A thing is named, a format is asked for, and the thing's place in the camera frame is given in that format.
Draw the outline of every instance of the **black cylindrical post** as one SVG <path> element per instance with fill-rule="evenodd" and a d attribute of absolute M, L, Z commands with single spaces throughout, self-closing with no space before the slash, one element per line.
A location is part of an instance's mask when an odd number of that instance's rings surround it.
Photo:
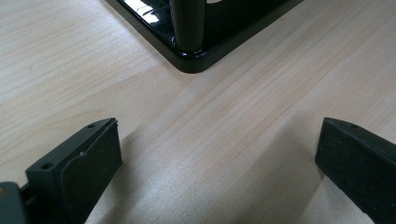
<path fill-rule="evenodd" d="M 204 42 L 206 0 L 169 0 L 177 47 L 196 51 Z"/>

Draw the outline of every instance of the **screw hole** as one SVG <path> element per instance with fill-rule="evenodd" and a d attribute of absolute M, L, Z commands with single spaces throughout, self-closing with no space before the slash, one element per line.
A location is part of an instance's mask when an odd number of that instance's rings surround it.
<path fill-rule="evenodd" d="M 0 188 L 0 196 L 6 193 L 6 189 L 5 188 Z"/>
<path fill-rule="evenodd" d="M 41 166 L 41 169 L 43 169 L 43 170 L 48 170 L 48 169 L 51 168 L 52 166 L 53 166 L 53 163 L 48 162 L 48 163 L 42 165 L 42 166 Z"/>

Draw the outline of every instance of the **wooden table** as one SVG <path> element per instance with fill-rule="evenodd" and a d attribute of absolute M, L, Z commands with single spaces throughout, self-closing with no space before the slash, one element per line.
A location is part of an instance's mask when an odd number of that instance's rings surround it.
<path fill-rule="evenodd" d="M 324 117 L 396 142 L 396 2 L 305 0 L 201 74 L 101 1 L 2 0 L 0 181 L 117 118 L 87 223 L 372 223 L 314 163 Z"/>

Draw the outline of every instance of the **black stand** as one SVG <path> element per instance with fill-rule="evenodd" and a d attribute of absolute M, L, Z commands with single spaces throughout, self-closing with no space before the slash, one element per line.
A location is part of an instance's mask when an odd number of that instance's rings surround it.
<path fill-rule="evenodd" d="M 203 72 L 303 0 L 106 0 L 170 63 Z"/>

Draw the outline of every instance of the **wood grain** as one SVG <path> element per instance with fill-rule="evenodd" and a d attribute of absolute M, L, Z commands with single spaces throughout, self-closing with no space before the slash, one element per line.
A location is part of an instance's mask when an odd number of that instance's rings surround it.
<path fill-rule="evenodd" d="M 0 181 L 115 117 L 124 165 L 87 223 L 372 223 L 318 170 L 324 117 L 396 143 L 396 3 L 305 0 L 178 72 L 105 1 L 2 1 Z"/>

